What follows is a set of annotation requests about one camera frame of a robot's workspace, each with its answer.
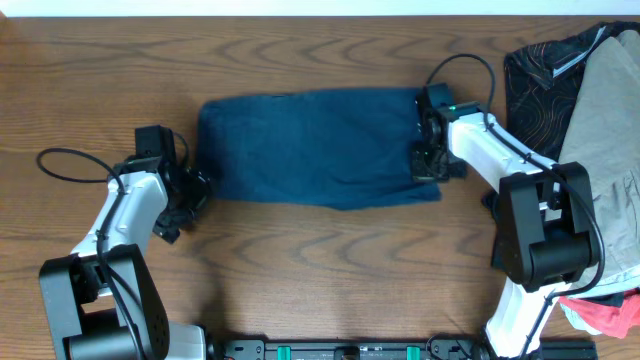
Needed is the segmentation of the dark blue denim shorts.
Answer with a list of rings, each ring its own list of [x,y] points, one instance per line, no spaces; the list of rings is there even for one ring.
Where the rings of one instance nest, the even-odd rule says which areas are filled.
[[[198,115],[197,166],[225,200],[359,210],[434,202],[413,181],[415,88],[231,97]]]

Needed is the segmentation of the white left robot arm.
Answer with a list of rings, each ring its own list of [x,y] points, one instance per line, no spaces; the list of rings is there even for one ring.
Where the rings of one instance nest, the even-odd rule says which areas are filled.
[[[144,261],[169,199],[158,173],[120,174],[85,238],[44,262],[39,284],[56,358],[206,358],[204,330],[168,320]]]

